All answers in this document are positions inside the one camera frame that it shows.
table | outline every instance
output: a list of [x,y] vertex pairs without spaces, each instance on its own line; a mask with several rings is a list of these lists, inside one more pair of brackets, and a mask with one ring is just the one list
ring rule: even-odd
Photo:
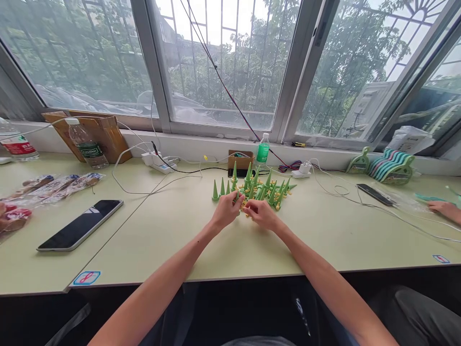
[[[135,212],[146,195],[123,192],[110,175],[112,167],[98,171],[106,176],[94,186],[94,194],[91,188],[87,188],[56,206],[35,209],[26,227],[0,244],[0,295],[65,291],[74,277]],[[72,154],[43,153],[37,161],[0,166],[2,194],[13,192],[23,181],[37,175],[91,171],[86,163],[79,162]],[[116,175],[132,192],[150,192],[165,177],[154,169],[145,169],[140,159],[120,164]],[[101,199],[122,199],[124,205],[76,250],[61,253],[36,251],[41,243]]]
[[[183,170],[193,166],[183,165]],[[159,185],[182,176],[169,174]],[[211,201],[213,179],[227,180],[224,171],[203,171],[203,178],[178,180],[160,193],[149,196],[114,237],[85,267],[100,271],[95,285],[138,284],[164,261],[190,241],[209,221],[216,203]],[[375,181],[366,175],[338,174],[353,184]],[[334,185],[350,190],[358,200],[356,188],[321,173],[319,182],[330,192]],[[273,174],[280,183],[287,179]],[[292,179],[298,184],[284,200],[279,217],[311,248],[338,271],[366,271],[442,265],[433,255],[442,255],[452,264],[461,264],[461,244],[437,240],[377,209],[342,197],[330,196],[313,176]],[[423,176],[391,190],[407,196],[414,192],[454,200],[445,185],[461,191],[461,179]],[[361,193],[364,203],[379,204]],[[396,213],[439,236],[461,239],[461,234],[446,226]],[[444,221],[432,214],[423,217]],[[301,274],[285,245],[271,232],[260,229],[243,213],[226,227],[204,250],[188,281],[222,280]]]

hand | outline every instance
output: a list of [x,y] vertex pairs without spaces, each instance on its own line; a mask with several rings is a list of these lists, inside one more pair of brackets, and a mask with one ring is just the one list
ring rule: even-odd
[[243,209],[245,214],[251,216],[254,222],[260,225],[263,228],[273,231],[277,233],[286,225],[279,219],[279,217],[275,214],[275,212],[270,207],[267,201],[259,201],[255,199],[249,200],[245,204],[245,208]]
[[221,231],[224,227],[230,224],[239,215],[240,207],[242,206],[245,195],[239,193],[239,199],[234,202],[238,191],[233,191],[228,195],[219,198],[218,206],[211,218],[211,223]]
[[444,201],[430,201],[427,203],[429,209],[433,212],[439,212],[450,220],[461,224],[461,210],[453,203]]

plastic bottle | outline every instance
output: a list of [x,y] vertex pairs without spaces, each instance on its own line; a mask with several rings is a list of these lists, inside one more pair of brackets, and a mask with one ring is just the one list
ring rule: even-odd
[[[11,156],[18,161],[38,159],[39,153],[23,135],[20,135],[20,133],[21,131],[19,131],[16,126],[0,117],[0,143],[10,152]],[[2,139],[13,135],[19,136],[10,139]]]
[[263,139],[261,139],[261,142],[259,142],[258,155],[256,157],[256,161],[260,163],[266,163],[268,154],[269,154],[269,134],[263,133]]
[[78,150],[81,152],[85,161],[93,169],[101,169],[109,166],[106,156],[102,153],[99,145],[92,139],[91,135],[85,130],[76,118],[66,119],[69,124],[69,137]]

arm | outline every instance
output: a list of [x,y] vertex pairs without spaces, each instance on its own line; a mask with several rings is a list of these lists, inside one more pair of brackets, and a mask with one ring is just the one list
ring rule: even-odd
[[431,201],[427,205],[433,212],[439,212],[446,218],[461,225],[461,209],[458,209],[453,203],[444,201]]
[[158,268],[115,311],[89,346],[137,346],[158,321],[208,243],[239,214],[244,196],[237,191],[219,199],[211,221],[186,246]]
[[275,215],[266,201],[250,200],[243,211],[285,243],[326,306],[360,345],[397,346],[392,335],[353,287],[326,260],[303,243]]

black phone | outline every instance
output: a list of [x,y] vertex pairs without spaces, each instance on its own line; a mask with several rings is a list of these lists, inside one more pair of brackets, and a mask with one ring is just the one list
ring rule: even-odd
[[72,251],[76,249],[122,205],[122,200],[100,200],[40,245],[37,251]]
[[[246,170],[237,170],[237,178],[246,178],[246,174],[248,173],[248,169]],[[229,168],[227,170],[227,176],[229,178],[232,178],[232,175],[234,174],[234,169]],[[255,176],[256,172],[254,170],[251,171],[251,177],[253,178]]]
[[382,204],[387,205],[388,207],[392,206],[395,204],[395,202],[387,197],[385,197],[383,194],[377,192],[375,189],[372,187],[369,187],[367,184],[357,184],[357,187],[364,191],[365,193],[369,194],[371,197],[374,199],[377,199],[380,201]]

